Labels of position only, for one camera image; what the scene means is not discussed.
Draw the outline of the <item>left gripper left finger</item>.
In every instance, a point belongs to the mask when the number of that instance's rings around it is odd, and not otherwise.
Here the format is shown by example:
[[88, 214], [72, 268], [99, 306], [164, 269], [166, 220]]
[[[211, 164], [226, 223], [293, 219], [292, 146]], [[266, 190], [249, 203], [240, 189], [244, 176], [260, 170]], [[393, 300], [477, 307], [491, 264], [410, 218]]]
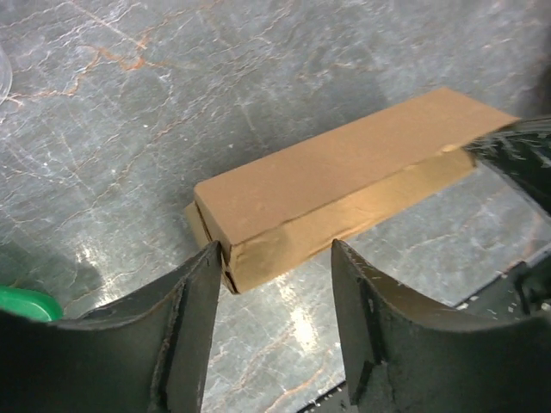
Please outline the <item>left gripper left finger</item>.
[[197, 412], [220, 294], [210, 243], [182, 266], [73, 319], [1, 310], [4, 412]]

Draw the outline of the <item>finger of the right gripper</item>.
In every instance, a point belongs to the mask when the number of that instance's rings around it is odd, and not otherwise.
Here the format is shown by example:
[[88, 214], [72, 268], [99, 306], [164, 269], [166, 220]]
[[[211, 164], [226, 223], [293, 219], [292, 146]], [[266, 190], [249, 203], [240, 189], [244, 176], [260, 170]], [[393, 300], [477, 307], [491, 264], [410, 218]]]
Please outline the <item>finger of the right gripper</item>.
[[521, 119], [464, 146], [550, 214], [550, 117]]

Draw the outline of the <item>brown cardboard box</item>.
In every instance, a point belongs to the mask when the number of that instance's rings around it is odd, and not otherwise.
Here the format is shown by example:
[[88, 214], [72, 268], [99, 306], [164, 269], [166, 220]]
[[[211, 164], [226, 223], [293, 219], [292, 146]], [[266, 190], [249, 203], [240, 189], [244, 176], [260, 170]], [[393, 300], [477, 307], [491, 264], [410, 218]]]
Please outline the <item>brown cardboard box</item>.
[[199, 182], [186, 217], [245, 293], [468, 176], [466, 146], [513, 121], [436, 89]]

